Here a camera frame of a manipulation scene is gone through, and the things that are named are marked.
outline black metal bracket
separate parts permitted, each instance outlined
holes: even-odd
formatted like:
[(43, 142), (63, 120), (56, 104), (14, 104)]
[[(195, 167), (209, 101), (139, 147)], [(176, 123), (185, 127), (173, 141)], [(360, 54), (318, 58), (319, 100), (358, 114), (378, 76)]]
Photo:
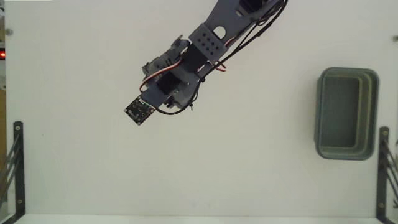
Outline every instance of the black metal bracket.
[(377, 200), (376, 200), (376, 218), (385, 224), (395, 224), (387, 218), (387, 181), (390, 182), (394, 191), (394, 184), (389, 177), (388, 170), (393, 169), (388, 160), (391, 155), (388, 147), (390, 129), (388, 127), (381, 127), (379, 133), (379, 168), (377, 172)]
[(1, 189), (0, 206), (5, 201), (12, 180), (15, 181), (16, 212), (3, 224), (13, 224), (25, 215), (25, 169), (24, 169), (24, 125), (14, 123), (14, 144), (9, 151), (6, 161), (7, 169), (1, 172), (1, 179), (6, 178), (6, 186)]

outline cable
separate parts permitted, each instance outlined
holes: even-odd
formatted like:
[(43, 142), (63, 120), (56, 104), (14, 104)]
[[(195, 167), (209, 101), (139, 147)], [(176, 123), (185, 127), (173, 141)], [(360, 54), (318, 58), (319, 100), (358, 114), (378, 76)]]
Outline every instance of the cable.
[(217, 71), (220, 71), (220, 72), (226, 72), (226, 66), (225, 66), (224, 64), (221, 64), (221, 66), (222, 66), (223, 68), (216, 67), (216, 70), (217, 70)]
[(151, 80), (151, 79), (153, 79), (153, 78), (155, 78), (155, 77), (157, 77), (157, 76), (159, 76), (159, 75), (161, 75), (161, 74), (163, 74), (163, 73), (165, 73), (165, 72), (168, 72), (168, 71), (170, 71), (170, 70), (172, 70), (172, 69), (177, 68), (177, 67), (181, 64), (181, 61), (182, 61), (182, 60), (179, 60), (177, 63), (175, 63), (175, 64), (173, 64), (173, 65), (171, 65), (171, 66), (169, 66), (169, 67), (165, 67), (165, 68), (163, 68), (163, 69), (161, 69), (161, 70), (159, 70), (159, 71), (153, 73), (152, 75), (149, 75), (147, 78), (144, 79), (144, 81), (142, 81), (142, 84), (141, 84), (141, 86), (139, 87), (139, 91), (142, 93), (142, 92), (143, 92), (142, 87), (144, 87), (144, 85), (145, 85), (147, 82), (149, 82), (149, 80)]
[[(182, 113), (183, 111), (185, 111), (189, 106), (192, 106), (192, 103), (194, 102), (194, 100), (197, 99), (198, 97), (198, 92), (199, 92), (199, 88), (201, 83), (203, 83), (206, 79), (206, 77), (214, 70), (216, 70), (218, 67), (220, 67), (222, 64), (224, 64), (226, 61), (228, 61), (231, 57), (233, 57), (234, 55), (236, 55), (239, 51), (241, 51), (243, 48), (245, 48), (247, 45), (249, 45), (252, 41), (254, 41), (256, 38), (260, 37), (263, 33), (265, 33), (265, 31), (267, 31), (271, 25), (273, 25), (273, 23), (279, 18), (279, 16), (282, 14), (282, 12), (285, 10), (287, 3), (289, 2), (289, 0), (281, 0), (281, 2), (283, 1), (282, 6), (279, 8), (279, 10), (277, 11), (276, 15), (272, 18), (272, 20), (266, 24), (265, 27), (263, 27), (259, 32), (257, 32), (253, 37), (251, 37), (247, 42), (243, 43), (241, 42), (241, 44), (239, 46), (237, 46), (235, 48), (235, 50), (233, 50), (227, 57), (225, 57), (222, 61), (218, 62), (213, 68), (210, 69), (209, 72), (206, 73), (206, 75), (203, 76), (203, 78), (201, 78), (197, 84), (197, 87), (195, 88), (195, 91), (193, 92), (191, 98), (189, 99), (188, 103), (186, 105), (184, 105), (181, 109), (179, 109), (176, 112), (166, 112), (163, 111), (161, 109), (156, 109), (158, 112), (165, 114), (165, 115), (177, 115)], [(254, 27), (257, 27), (259, 25), (259, 23), (261, 23), (261, 19), (259, 21), (256, 21), (256, 25)], [(250, 36), (251, 33), (248, 33), (248, 35), (245, 36), (244, 39), (247, 39)]]

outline gray plastic bin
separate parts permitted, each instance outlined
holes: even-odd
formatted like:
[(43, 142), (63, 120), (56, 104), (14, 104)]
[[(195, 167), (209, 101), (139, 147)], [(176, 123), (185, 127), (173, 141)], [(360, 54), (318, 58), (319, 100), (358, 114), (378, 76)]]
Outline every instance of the gray plastic bin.
[(374, 151), (379, 79), (358, 68), (329, 68), (318, 81), (315, 142), (325, 159), (366, 160)]

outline black wire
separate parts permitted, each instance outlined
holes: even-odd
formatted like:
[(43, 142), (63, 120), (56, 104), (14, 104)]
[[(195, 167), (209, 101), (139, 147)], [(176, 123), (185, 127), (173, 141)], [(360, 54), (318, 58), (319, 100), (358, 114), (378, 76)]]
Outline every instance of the black wire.
[(259, 23), (257, 22), (256, 25), (254, 25), (253, 28), (248, 32), (248, 34), (244, 37), (244, 39), (241, 41), (241, 43), (236, 47), (236, 49), (240, 48), (243, 45), (243, 43), (246, 41), (246, 39), (248, 39), (250, 34), (257, 28), (257, 26), (261, 26), (261, 25), (259, 25)]
[[(188, 103), (183, 106), (181, 109), (179, 109), (176, 112), (166, 112), (164, 110), (161, 110), (159, 108), (157, 108), (156, 110), (159, 113), (162, 113), (164, 115), (177, 115), (182, 113), (183, 111), (185, 111), (188, 107), (192, 106), (192, 103), (194, 101), (196, 101), (197, 96), (198, 96), (198, 92), (199, 92), (199, 88), (201, 83), (203, 83), (205, 81), (205, 78), (212, 72), (214, 71), (216, 68), (218, 68), (219, 66), (221, 66), (222, 64), (224, 64), (226, 61), (228, 61), (231, 57), (233, 57), (234, 55), (236, 55), (239, 51), (241, 51), (243, 48), (245, 48), (247, 45), (249, 45), (252, 41), (254, 41), (256, 38), (260, 37), (263, 33), (265, 33), (265, 31), (267, 31), (267, 29), (269, 29), (271, 27), (271, 25), (278, 19), (278, 17), (282, 14), (282, 12), (285, 10), (287, 3), (289, 0), (283, 0), (283, 5), (280, 7), (280, 9), (278, 10), (278, 13), (272, 18), (272, 20), (265, 26), (263, 27), (259, 32), (257, 32), (257, 34), (255, 34), (253, 37), (251, 37), (247, 42), (243, 43), (243, 41), (235, 48), (235, 50), (233, 50), (227, 57), (225, 57), (222, 61), (218, 62), (213, 68), (210, 69), (210, 71), (208, 73), (206, 73), (206, 75), (203, 76), (203, 78), (201, 78), (197, 84), (197, 87), (195, 88), (195, 91), (193, 92), (191, 98), (189, 99)], [(254, 27), (252, 28), (252, 30), (245, 36), (244, 40), (246, 40), (250, 34), (253, 32), (253, 30), (259, 25), (259, 23), (262, 22), (262, 20), (256, 21), (256, 25), (254, 25)]]

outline white wall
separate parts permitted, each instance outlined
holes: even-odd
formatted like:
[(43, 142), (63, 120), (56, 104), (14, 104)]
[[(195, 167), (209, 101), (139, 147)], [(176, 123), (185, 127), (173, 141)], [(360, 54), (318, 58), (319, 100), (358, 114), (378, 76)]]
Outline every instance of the white wall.
[(374, 216), (377, 154), (315, 151), (316, 82), (328, 67), (377, 71), (378, 126), (395, 136), (398, 1), (291, 1), (194, 111), (138, 128), (123, 109), (141, 66), (215, 2), (7, 2), (7, 120), (25, 122), (28, 213)]

